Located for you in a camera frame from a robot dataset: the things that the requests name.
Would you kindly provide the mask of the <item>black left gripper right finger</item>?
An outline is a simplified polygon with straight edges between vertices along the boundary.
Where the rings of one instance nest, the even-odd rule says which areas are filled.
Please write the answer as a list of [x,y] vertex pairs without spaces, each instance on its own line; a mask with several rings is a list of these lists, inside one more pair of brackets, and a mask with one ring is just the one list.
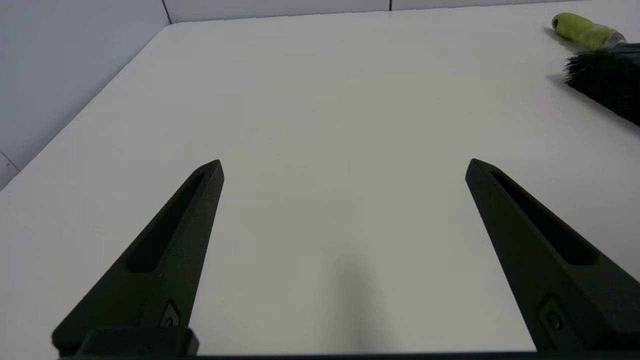
[[640,285],[498,167],[466,184],[540,353],[638,353]]

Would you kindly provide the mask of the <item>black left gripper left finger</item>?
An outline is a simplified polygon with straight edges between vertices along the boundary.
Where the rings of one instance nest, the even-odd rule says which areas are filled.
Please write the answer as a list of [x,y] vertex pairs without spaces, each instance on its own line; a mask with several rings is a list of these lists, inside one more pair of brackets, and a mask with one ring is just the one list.
[[194,356],[189,327],[224,184],[197,168],[55,328],[62,357]]

